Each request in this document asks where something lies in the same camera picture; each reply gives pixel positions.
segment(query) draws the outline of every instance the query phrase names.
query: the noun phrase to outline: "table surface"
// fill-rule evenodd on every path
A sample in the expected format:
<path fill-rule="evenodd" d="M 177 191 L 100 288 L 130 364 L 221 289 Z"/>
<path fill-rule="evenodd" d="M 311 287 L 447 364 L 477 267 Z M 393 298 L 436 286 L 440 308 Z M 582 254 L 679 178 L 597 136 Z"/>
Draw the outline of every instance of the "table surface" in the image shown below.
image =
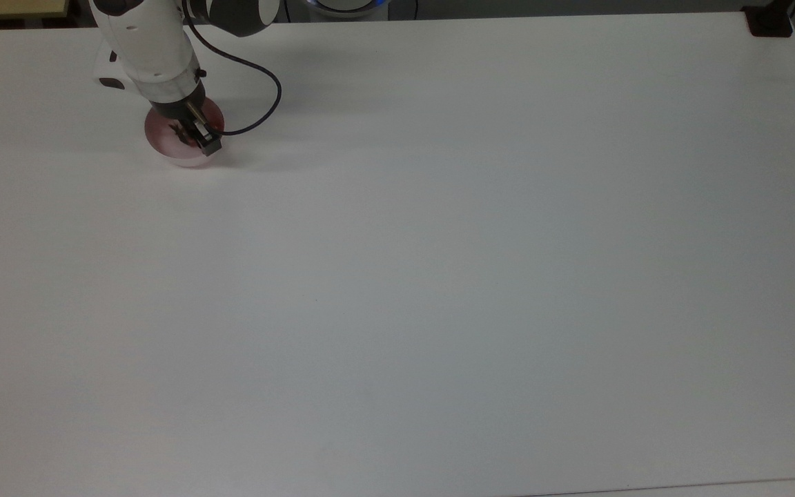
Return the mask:
<path fill-rule="evenodd" d="M 0 32 L 0 497 L 795 478 L 795 37 L 204 32 L 285 87 L 205 170 L 97 31 Z M 227 126 L 271 102 L 199 60 Z"/>
<path fill-rule="evenodd" d="M 0 19 L 66 16 L 69 0 L 0 0 Z"/>

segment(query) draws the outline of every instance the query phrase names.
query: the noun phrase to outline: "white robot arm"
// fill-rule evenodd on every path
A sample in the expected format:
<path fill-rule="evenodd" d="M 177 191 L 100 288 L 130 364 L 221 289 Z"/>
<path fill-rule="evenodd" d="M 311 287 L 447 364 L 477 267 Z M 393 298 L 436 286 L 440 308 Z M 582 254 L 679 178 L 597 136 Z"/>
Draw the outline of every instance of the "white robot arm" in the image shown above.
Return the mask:
<path fill-rule="evenodd" d="M 205 19 L 237 37 L 247 37 L 271 24 L 279 0 L 190 0 L 192 12 L 182 12 L 179 0 L 92 0 L 90 4 L 111 50 L 101 51 L 100 57 L 108 58 L 102 62 L 120 63 L 127 76 L 127 81 L 107 77 L 104 70 L 96 75 L 98 82 L 145 97 L 161 116 L 176 119 L 205 155 L 219 150 L 220 135 L 212 132 L 201 113 L 205 72 L 183 31 L 183 16 Z"/>

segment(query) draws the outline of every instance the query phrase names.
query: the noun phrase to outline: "floor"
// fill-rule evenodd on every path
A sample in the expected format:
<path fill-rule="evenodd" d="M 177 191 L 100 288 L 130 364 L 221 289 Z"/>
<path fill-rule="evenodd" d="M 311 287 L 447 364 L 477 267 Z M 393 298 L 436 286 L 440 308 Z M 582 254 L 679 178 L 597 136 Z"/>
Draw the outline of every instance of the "floor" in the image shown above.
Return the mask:
<path fill-rule="evenodd" d="M 278 20 L 307 22 L 305 0 L 284 0 Z M 412 19 L 418 3 L 418 19 L 468 19 L 489 17 L 529 17 L 556 15 L 591 15 L 656 12 L 738 12 L 745 4 L 763 4 L 763 0 L 392 0 L 391 19 Z M 94 26 L 88 0 L 72 0 L 66 19 L 0 20 L 0 29 L 12 28 L 85 28 Z"/>

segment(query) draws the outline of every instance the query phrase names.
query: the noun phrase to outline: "metal mount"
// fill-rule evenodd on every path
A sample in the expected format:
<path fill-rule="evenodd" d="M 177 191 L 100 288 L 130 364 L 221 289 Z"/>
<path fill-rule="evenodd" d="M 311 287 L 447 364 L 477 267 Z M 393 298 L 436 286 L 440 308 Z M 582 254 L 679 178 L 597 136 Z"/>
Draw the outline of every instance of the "metal mount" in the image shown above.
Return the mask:
<path fill-rule="evenodd" d="M 742 7 L 747 16 L 747 27 L 754 37 L 789 38 L 793 26 L 789 22 L 787 10 L 794 0 L 773 0 L 767 6 Z"/>

